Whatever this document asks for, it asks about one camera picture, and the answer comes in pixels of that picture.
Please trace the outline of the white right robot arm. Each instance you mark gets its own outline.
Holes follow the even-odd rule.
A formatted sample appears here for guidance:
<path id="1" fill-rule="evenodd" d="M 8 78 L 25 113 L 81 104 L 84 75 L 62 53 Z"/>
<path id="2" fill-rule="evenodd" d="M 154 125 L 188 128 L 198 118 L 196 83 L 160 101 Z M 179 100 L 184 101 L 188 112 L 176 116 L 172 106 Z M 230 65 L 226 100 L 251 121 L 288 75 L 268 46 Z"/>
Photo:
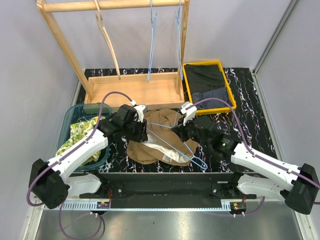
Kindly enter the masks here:
<path id="1" fill-rule="evenodd" d="M 185 121 L 180 118 L 171 130 L 182 142 L 193 140 L 207 148 L 219 160 L 230 160 L 260 175 L 241 173 L 227 185 L 228 195 L 256 195 L 284 202 L 292 210 L 309 215 L 316 203 L 320 182 L 315 168 L 289 164 L 259 152 L 236 137 L 218 129 L 208 116 Z"/>

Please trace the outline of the tan brown skirt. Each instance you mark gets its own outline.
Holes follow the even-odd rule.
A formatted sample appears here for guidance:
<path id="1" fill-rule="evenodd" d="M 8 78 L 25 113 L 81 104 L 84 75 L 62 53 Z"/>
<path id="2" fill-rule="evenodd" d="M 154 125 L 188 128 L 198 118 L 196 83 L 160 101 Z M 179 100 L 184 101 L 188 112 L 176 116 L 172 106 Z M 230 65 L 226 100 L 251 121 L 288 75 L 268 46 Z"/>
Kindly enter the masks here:
<path id="1" fill-rule="evenodd" d="M 143 165 L 161 161 L 173 166 L 187 166 L 199 144 L 192 139 L 183 143 L 171 130 L 179 118 L 181 114 L 169 108 L 145 113 L 147 141 L 129 141 L 126 149 L 128 157 Z"/>

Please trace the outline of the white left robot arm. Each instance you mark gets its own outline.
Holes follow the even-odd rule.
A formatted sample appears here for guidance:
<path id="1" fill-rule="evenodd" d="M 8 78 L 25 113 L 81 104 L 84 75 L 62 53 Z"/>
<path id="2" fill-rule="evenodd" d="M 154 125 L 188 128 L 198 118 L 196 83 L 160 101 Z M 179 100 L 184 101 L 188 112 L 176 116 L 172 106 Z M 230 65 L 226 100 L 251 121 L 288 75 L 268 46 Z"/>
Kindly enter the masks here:
<path id="1" fill-rule="evenodd" d="M 59 207 L 68 197 L 93 194 L 103 198 L 108 186 L 95 173 L 72 176 L 73 172 L 93 154 L 105 149 L 118 137 L 134 142 L 148 139 L 144 104 L 123 104 L 116 113 L 98 120 L 79 142 L 50 160 L 36 160 L 31 167 L 27 193 L 33 193 L 48 209 Z"/>

